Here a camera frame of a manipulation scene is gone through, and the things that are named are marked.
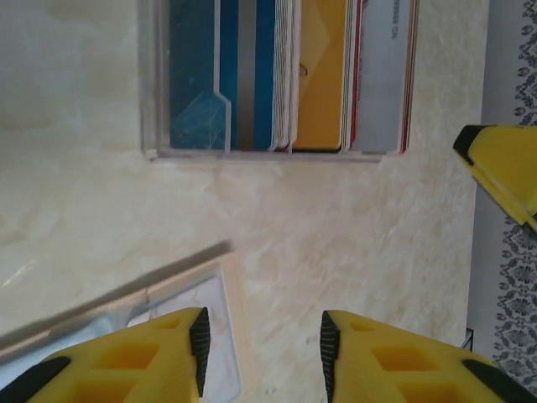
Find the black edge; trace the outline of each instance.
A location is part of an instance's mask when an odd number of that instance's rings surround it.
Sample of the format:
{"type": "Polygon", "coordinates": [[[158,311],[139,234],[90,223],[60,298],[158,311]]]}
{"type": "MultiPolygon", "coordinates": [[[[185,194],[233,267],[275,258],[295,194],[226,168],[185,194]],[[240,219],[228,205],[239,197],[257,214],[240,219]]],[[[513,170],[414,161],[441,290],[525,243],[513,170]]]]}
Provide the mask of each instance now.
{"type": "Polygon", "coordinates": [[[537,398],[498,368],[465,359],[462,364],[505,403],[537,403],[537,398]]]}
{"type": "Polygon", "coordinates": [[[467,337],[465,338],[464,343],[462,344],[463,350],[473,351],[473,336],[474,336],[473,329],[467,327],[467,337]]]}
{"type": "Polygon", "coordinates": [[[461,131],[459,137],[456,138],[453,144],[453,149],[470,165],[473,166],[473,160],[470,158],[468,152],[472,143],[476,137],[481,133],[484,128],[488,126],[468,125],[461,131]]]}
{"type": "Polygon", "coordinates": [[[196,357],[196,383],[198,393],[203,397],[209,350],[211,349],[211,325],[209,323],[209,310],[205,307],[190,328],[190,347],[192,355],[196,357]]]}
{"type": "Polygon", "coordinates": [[[0,401],[26,403],[70,364],[69,357],[57,357],[36,364],[0,390],[0,401]]]}
{"type": "Polygon", "coordinates": [[[325,375],[325,387],[328,403],[334,399],[334,390],[336,388],[336,360],[339,355],[339,346],[341,341],[341,331],[337,328],[330,317],[328,311],[322,314],[321,323],[321,361],[322,370],[325,375]]]}

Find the marble surface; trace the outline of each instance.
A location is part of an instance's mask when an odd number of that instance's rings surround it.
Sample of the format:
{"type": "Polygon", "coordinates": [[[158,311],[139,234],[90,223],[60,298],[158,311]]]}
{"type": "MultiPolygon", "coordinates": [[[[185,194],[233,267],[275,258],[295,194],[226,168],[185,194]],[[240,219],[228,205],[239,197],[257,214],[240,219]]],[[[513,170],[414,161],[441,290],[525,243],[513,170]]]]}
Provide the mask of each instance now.
{"type": "Polygon", "coordinates": [[[0,333],[223,239],[243,257],[256,401],[322,401],[321,313],[464,337],[487,0],[420,6],[411,144],[379,165],[149,164],[134,0],[0,5],[0,333]]]}

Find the yellow card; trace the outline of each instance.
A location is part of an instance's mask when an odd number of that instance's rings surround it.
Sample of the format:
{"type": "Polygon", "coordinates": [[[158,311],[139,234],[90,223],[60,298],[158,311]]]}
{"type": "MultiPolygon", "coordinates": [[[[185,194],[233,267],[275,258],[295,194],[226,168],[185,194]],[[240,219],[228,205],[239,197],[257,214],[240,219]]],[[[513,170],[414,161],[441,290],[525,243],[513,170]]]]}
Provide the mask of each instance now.
{"type": "Polygon", "coordinates": [[[294,149],[339,149],[347,0],[304,0],[294,149]]]}

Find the black and white patterned cloth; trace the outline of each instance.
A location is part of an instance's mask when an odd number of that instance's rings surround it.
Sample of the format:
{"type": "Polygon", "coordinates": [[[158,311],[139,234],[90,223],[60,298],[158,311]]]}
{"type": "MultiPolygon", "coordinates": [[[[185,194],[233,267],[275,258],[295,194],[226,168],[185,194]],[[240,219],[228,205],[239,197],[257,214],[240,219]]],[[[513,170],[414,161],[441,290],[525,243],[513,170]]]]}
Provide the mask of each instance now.
{"type": "MultiPolygon", "coordinates": [[[[537,125],[537,0],[524,2],[514,116],[537,125]]],[[[510,218],[503,232],[494,362],[537,395],[537,241],[510,218]]]]}

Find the yellow plastic part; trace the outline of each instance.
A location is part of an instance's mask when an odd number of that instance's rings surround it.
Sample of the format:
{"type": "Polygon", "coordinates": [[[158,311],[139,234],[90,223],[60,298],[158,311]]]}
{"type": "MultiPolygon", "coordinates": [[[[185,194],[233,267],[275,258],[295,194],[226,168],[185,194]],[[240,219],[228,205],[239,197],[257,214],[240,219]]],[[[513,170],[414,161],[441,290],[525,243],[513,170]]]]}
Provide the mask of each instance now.
{"type": "Polygon", "coordinates": [[[537,128],[485,127],[467,156],[468,169],[503,210],[537,232],[537,128]]]}
{"type": "Polygon", "coordinates": [[[189,308],[59,351],[71,363],[29,403],[199,401],[189,308]]]}
{"type": "Polygon", "coordinates": [[[469,351],[345,311],[329,311],[341,332],[332,403],[501,403],[461,363],[469,351]]]}

